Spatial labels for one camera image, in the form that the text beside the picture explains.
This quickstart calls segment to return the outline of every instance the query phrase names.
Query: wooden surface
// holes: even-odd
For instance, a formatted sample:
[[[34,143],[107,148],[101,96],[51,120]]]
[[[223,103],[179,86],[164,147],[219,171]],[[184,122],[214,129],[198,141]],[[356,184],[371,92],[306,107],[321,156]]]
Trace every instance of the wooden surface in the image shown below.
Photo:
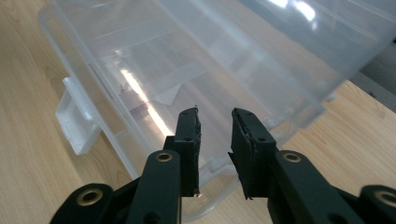
[[[64,139],[54,111],[67,74],[36,22],[46,2],[0,1],[0,223],[48,223],[74,189],[130,181],[105,137],[84,156]],[[349,82],[338,95],[285,148],[351,193],[396,188],[396,115]],[[265,203],[245,201],[238,188],[196,223],[271,223]]]

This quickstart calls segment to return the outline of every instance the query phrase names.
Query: gray surface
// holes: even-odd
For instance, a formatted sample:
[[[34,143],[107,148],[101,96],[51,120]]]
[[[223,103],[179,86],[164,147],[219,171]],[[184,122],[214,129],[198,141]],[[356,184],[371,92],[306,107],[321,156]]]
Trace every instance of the gray surface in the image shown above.
[[[384,49],[350,81],[396,113],[396,44]]]

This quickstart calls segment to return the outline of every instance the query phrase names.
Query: screw hole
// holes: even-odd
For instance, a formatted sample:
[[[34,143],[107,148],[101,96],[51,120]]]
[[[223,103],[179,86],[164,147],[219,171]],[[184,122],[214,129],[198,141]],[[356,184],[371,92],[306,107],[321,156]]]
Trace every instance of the screw hole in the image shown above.
[[[100,189],[87,189],[78,195],[77,203],[80,206],[88,206],[99,202],[102,197],[103,192]]]
[[[334,224],[347,224],[347,220],[344,217],[335,213],[329,214],[328,219],[330,220],[331,223]]]
[[[387,204],[387,205],[392,206],[392,207],[396,207],[396,194],[381,190],[381,191],[377,191],[375,193],[375,197],[381,203]]]
[[[145,224],[157,224],[161,220],[161,217],[158,213],[148,213],[143,217],[143,222]]]
[[[300,162],[301,161],[301,157],[297,156],[294,153],[283,154],[283,159],[285,159],[286,161],[291,161],[291,162]]]
[[[172,155],[167,152],[163,152],[158,154],[156,159],[157,161],[170,161],[172,160]]]

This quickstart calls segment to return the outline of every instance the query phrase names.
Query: clear plastic container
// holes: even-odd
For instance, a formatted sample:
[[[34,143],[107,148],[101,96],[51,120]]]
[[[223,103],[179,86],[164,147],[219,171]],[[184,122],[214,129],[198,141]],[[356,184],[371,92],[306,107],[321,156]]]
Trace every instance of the clear plastic container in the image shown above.
[[[39,22],[70,73],[63,129],[90,125],[85,142],[67,135],[77,153],[100,127],[136,178],[178,113],[198,106],[202,195],[185,200],[186,221],[238,185],[232,109],[254,112],[282,145],[396,36],[395,11],[393,0],[52,0]]]

